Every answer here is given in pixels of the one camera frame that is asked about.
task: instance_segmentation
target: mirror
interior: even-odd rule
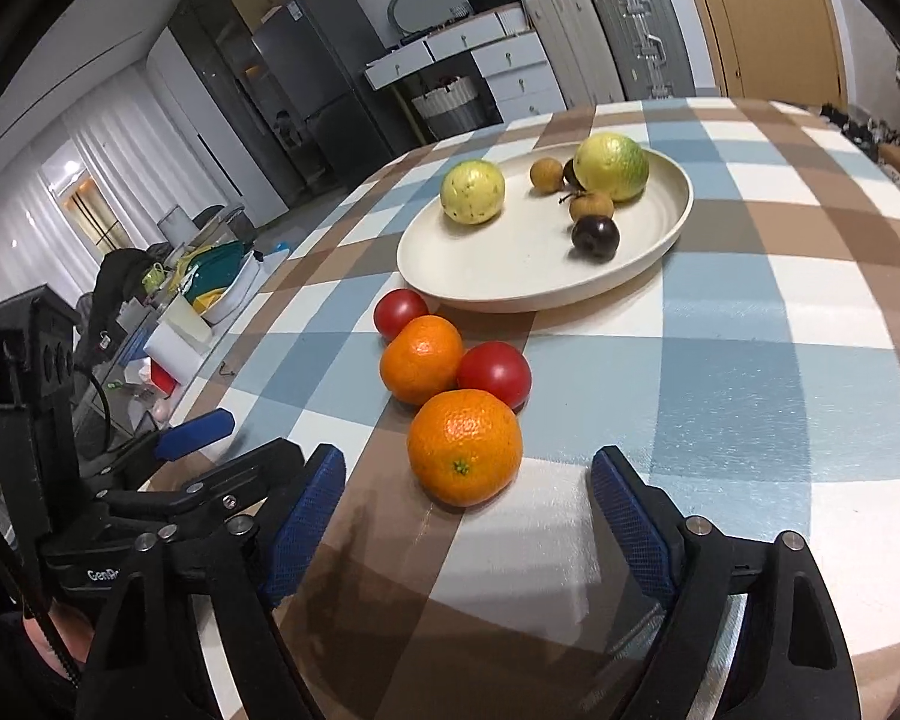
[[[389,20],[403,35],[413,35],[470,12],[466,0],[391,0]]]

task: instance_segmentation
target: wooden door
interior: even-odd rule
[[[697,0],[697,6],[727,95],[847,104],[830,0]]]

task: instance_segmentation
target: blue gripper pad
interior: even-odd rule
[[[232,413],[215,409],[175,428],[165,430],[157,442],[158,460],[174,461],[229,436],[235,427]]]
[[[319,469],[300,494],[274,540],[271,568],[261,586],[274,607],[296,592],[343,495],[346,483],[343,452],[334,446],[328,448]],[[315,463],[319,454],[318,448],[309,462]]]
[[[677,586],[667,542],[604,449],[594,456],[590,475],[593,495],[640,590],[670,608],[677,600]]]

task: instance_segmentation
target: luggage handle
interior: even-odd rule
[[[667,61],[667,52],[666,52],[666,49],[663,47],[663,41],[660,38],[658,38],[658,36],[652,35],[649,32],[647,33],[646,37],[647,37],[648,41],[650,41],[651,43],[653,43],[653,45],[655,45],[656,55],[659,57],[660,63],[663,64],[664,62],[666,62]]]
[[[649,0],[637,0],[636,4],[629,1],[626,4],[626,15],[628,16],[648,16],[653,11],[653,6]]]

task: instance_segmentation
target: orange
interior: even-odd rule
[[[451,506],[475,506],[509,485],[523,457],[514,412],[481,389],[435,395],[410,423],[410,468]]]
[[[422,406],[457,381],[463,339],[443,317],[428,314],[410,322],[380,358],[380,378],[397,400]]]

